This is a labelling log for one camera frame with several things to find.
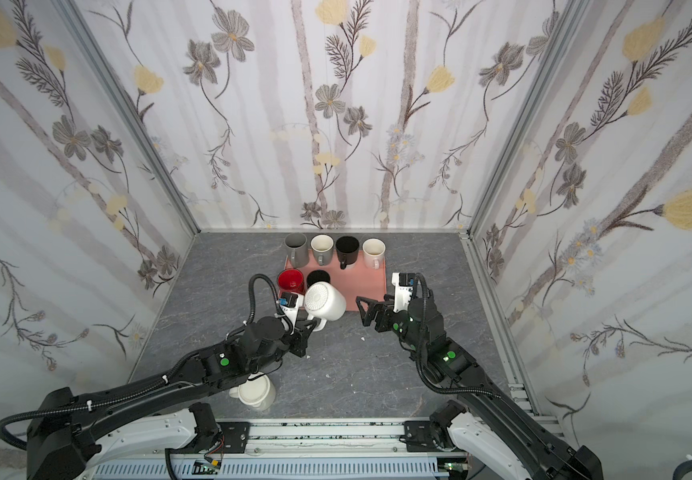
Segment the white ribbed mug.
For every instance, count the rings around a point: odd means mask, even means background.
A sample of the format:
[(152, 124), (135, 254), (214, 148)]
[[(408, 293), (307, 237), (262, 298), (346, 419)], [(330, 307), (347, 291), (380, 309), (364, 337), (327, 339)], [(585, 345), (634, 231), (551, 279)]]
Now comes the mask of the white ribbed mug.
[(317, 282), (306, 292), (304, 308), (308, 320), (316, 320), (314, 331), (324, 329), (329, 321), (339, 320), (346, 312), (345, 297), (330, 283)]

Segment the red mug black handle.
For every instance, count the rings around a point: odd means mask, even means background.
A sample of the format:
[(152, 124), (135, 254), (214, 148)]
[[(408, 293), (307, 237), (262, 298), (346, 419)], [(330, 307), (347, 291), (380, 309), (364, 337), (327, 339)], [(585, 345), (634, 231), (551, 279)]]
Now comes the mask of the red mug black handle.
[(306, 279), (303, 272), (298, 269), (285, 269), (278, 275), (277, 285), (281, 292), (303, 295), (306, 290)]

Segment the pink mug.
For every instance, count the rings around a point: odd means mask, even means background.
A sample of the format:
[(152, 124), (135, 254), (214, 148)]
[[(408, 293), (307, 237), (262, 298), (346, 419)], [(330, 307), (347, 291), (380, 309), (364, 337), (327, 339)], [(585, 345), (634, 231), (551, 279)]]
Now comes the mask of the pink mug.
[(386, 244), (377, 238), (370, 238), (362, 243), (363, 261), (367, 268), (379, 270), (384, 265)]

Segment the cream mug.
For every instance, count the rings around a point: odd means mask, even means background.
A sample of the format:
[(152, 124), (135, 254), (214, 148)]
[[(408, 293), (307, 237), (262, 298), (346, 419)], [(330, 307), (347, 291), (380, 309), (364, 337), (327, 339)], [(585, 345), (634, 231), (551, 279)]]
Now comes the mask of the cream mug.
[(247, 407), (268, 410), (276, 400), (276, 387), (266, 374), (256, 375), (245, 383), (229, 389), (229, 396), (238, 399)]

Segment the black mug white base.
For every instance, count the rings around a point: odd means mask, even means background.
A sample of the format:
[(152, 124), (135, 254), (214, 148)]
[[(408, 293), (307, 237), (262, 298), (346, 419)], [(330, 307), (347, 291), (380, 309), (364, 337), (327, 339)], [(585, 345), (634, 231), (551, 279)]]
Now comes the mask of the black mug white base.
[(338, 262), (341, 270), (348, 269), (358, 260), (360, 240), (354, 236), (341, 236), (335, 243)]

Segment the small grey mug white inside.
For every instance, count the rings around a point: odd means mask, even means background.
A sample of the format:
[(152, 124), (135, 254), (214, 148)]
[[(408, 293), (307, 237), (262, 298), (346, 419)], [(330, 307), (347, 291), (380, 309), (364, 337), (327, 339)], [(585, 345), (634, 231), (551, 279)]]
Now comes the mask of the small grey mug white inside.
[(331, 236), (325, 234), (315, 236), (310, 242), (310, 248), (319, 266), (327, 266), (332, 262), (335, 241)]

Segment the tall grey mug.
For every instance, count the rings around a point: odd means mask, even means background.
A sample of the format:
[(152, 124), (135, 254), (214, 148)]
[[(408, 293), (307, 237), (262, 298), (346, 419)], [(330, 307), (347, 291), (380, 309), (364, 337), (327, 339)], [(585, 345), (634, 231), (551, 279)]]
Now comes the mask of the tall grey mug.
[(285, 237), (287, 259), (292, 268), (307, 266), (310, 260), (308, 238), (303, 233), (291, 233)]

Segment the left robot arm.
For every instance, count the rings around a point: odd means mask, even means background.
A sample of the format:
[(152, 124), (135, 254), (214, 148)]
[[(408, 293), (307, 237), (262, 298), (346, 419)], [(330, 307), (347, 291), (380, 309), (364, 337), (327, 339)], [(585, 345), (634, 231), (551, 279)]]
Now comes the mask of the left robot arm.
[(292, 353), (306, 355), (316, 320), (264, 317), (212, 346), (184, 355), (171, 369), (108, 390), (47, 394), (27, 428), (27, 477), (73, 479), (100, 457), (101, 438), (163, 409), (246, 383)]

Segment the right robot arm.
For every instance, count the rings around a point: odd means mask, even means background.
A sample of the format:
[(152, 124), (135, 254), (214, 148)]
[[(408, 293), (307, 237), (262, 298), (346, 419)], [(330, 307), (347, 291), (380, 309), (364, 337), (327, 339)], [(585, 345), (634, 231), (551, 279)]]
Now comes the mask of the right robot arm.
[(503, 392), (478, 360), (444, 327), (431, 296), (414, 297), (397, 310), (383, 302), (356, 299), (364, 326), (391, 332), (411, 351), (422, 382), (456, 397), (440, 410), (439, 443), (456, 447), (503, 479), (602, 479), (601, 460), (589, 448), (574, 448), (542, 426)]

